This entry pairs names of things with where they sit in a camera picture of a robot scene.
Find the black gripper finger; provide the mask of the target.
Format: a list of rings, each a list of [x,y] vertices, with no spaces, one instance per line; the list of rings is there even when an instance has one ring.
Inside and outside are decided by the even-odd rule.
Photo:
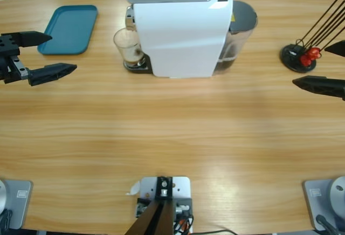
[[[308,92],[344,100],[344,80],[307,75],[293,79],[292,83]]]
[[[345,57],[345,40],[334,43],[325,48],[326,52]]]
[[[52,40],[52,37],[50,35],[37,31],[15,33],[15,42],[20,47],[38,46],[49,40]]]
[[[29,70],[28,82],[31,86],[58,80],[77,69],[75,64],[56,63],[43,68]]]

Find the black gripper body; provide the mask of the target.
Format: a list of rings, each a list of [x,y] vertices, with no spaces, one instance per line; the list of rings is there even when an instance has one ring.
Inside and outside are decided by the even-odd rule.
[[[18,57],[20,46],[22,46],[21,33],[1,35],[1,80],[5,84],[28,79],[29,72]]]

